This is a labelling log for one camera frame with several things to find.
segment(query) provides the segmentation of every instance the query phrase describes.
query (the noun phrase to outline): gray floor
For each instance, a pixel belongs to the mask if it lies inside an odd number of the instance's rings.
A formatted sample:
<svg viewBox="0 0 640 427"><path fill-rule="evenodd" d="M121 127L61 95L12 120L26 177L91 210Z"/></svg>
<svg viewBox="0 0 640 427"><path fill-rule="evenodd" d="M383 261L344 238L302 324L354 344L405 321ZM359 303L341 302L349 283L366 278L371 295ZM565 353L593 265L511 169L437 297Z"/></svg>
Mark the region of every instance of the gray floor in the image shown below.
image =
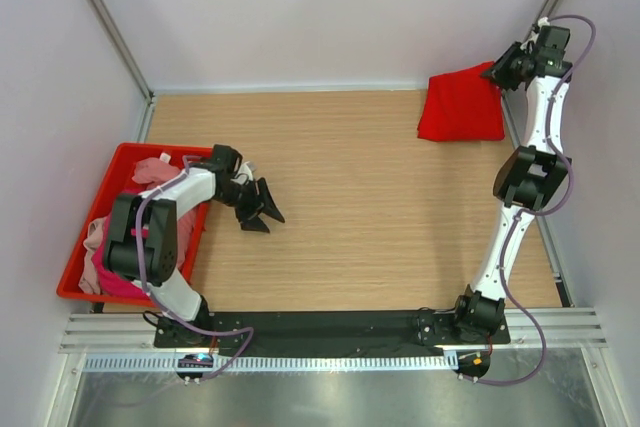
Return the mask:
<svg viewBox="0 0 640 427"><path fill-rule="evenodd" d="M515 378L535 350L497 351L488 377ZM175 386L136 408L175 374L83 374L71 426L402 427L604 426L579 350L555 350L533 380L500 388L451 372L252 374Z"/></svg>

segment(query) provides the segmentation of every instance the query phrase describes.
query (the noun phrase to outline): red plastic tray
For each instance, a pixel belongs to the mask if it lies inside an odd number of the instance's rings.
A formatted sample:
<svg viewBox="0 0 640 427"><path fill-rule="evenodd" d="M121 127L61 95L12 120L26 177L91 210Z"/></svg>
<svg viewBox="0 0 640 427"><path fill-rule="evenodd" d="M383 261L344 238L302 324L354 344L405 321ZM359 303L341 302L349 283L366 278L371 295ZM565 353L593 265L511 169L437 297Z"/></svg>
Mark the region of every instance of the red plastic tray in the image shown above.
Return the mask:
<svg viewBox="0 0 640 427"><path fill-rule="evenodd" d="M201 155L203 157L209 157L211 155L210 148L207 149L202 147L135 143L120 144L113 154L107 173L102 179L102 184L100 184L98 194L91 205L91 209L84 221L82 230L78 234L78 240L76 241L76 245L73 248L67 267L65 268L62 278L60 279L60 283L58 284L57 293L60 297L86 300L89 302L112 302L153 307L152 302L149 300L116 297L112 295L85 294L80 290L80 287L78 287L78 282L80 281L80 277L82 276L82 271L84 269L84 255L86 249L82 245L82 242L87 236L89 223L98 217L105 217L109 215L113 207L114 200L124 189L139 187L138 184L131 180L136 162L148 157L159 157L163 152L166 152L171 156L171 161L169 162L171 165L175 165L180 168L183 167L183 155ZM198 250L198 244L200 243L200 236L204 230L204 222L208 211L208 202L203 202L198 206L196 223L193 233L191 234L191 240L189 241L185 261L182 266L182 275L187 282L191 279L193 264L196 259L196 252Z"/></svg>

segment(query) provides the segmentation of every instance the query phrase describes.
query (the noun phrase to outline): pink cloth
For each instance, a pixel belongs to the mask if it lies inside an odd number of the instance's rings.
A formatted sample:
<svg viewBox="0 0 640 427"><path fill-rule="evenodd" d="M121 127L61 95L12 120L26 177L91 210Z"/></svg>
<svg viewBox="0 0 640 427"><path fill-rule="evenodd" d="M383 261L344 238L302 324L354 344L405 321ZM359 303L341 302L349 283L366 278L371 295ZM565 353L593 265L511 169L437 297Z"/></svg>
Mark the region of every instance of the pink cloth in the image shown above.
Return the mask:
<svg viewBox="0 0 640 427"><path fill-rule="evenodd" d="M80 287L80 290L85 294L101 293L100 282L98 281L98 271L96 270L92 257L102 243L105 220L106 217L93 220L87 229L87 238L82 243L84 248L87 249L87 252L84 254L84 269L82 270L82 277L80 277L78 287Z"/></svg>
<svg viewBox="0 0 640 427"><path fill-rule="evenodd" d="M149 158L141 160L136 164L133 180L146 189L152 189L161 185L168 180L173 179L180 173L180 169L158 158ZM126 192L140 193L143 189L127 190ZM182 268L184 264L187 247L191 239L191 233L196 223L197 208L194 208L178 219L178 255L176 267ZM110 215L104 219L104 232L108 232ZM102 255L104 253L105 240L102 239L100 246L91 256L93 265L95 265L98 275L98 281L102 292L105 294L128 297L134 299L146 299L147 296L141 289L133 285L131 282L120 278L118 275L107 271L102 266Z"/></svg>

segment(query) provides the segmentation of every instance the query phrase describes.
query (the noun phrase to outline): red cloth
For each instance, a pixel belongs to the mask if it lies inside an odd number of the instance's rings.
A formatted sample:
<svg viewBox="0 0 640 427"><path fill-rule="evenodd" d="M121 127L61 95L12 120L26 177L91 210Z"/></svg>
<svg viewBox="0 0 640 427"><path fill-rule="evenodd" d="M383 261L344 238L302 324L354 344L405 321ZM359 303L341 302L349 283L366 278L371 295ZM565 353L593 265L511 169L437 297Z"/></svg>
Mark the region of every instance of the red cloth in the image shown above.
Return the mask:
<svg viewBox="0 0 640 427"><path fill-rule="evenodd" d="M418 137L438 142L504 139L500 89L480 77L492 64L431 77Z"/></svg>

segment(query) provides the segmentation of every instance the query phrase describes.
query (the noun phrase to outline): wooden surface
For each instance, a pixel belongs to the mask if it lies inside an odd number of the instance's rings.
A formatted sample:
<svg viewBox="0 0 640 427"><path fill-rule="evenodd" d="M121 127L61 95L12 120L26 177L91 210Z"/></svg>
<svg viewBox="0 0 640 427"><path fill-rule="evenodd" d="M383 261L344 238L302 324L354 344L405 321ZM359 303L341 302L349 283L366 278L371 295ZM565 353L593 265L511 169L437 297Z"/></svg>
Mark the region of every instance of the wooden surface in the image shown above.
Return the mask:
<svg viewBox="0 0 640 427"><path fill-rule="evenodd" d="M256 163L287 221L248 233L233 209L212 206L192 277L212 310L453 305L483 259L494 177L513 149L509 140L418 139L424 95L159 99L148 142L233 146ZM560 305L535 224L510 285L526 306Z"/></svg>

